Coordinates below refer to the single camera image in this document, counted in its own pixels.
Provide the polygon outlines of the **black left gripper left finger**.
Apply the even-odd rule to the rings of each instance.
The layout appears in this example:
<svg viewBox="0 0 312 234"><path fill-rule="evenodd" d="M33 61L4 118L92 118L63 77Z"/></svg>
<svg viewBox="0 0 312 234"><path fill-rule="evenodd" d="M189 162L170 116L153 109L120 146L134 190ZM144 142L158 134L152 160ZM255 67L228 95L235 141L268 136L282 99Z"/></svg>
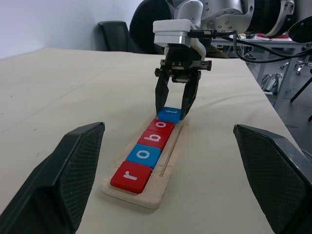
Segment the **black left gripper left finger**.
<svg viewBox="0 0 312 234"><path fill-rule="evenodd" d="M95 122L65 134L0 215L0 232L76 233L95 181L104 131L104 122Z"/></svg>

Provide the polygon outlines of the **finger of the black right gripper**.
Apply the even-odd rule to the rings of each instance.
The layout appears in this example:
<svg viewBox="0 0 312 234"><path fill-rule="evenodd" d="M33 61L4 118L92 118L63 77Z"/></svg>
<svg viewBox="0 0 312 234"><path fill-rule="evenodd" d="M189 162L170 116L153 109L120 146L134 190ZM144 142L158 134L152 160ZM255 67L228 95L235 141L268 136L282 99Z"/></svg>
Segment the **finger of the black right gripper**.
<svg viewBox="0 0 312 234"><path fill-rule="evenodd" d="M185 83L185 88L183 92L180 120L183 120L186 117L192 104L195 101L200 78L201 71L192 70L190 72L190 76L188 77L187 82Z"/></svg>
<svg viewBox="0 0 312 234"><path fill-rule="evenodd" d="M169 94L169 88L168 88L169 78L170 76L168 72L163 72L160 74L157 84L156 84L155 95L156 95L156 114L157 115L164 108L165 103L167 101L167 97Z"/></svg>

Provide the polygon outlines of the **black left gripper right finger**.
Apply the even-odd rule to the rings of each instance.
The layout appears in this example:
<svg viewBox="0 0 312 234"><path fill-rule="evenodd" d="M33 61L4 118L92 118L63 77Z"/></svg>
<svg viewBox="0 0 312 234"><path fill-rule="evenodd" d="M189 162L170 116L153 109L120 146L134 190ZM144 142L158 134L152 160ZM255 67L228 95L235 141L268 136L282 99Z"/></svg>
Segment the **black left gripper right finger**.
<svg viewBox="0 0 312 234"><path fill-rule="evenodd" d="M237 124L235 135L252 192L276 234L312 232L312 162L287 138Z"/></svg>

